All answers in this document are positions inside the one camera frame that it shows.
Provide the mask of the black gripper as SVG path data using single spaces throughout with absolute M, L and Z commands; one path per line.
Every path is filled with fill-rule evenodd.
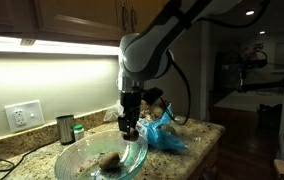
M 120 105 L 123 107 L 123 114 L 118 116 L 119 130 L 124 140 L 130 139 L 130 128 L 138 131 L 137 124 L 140 115 L 141 93 L 121 92 Z

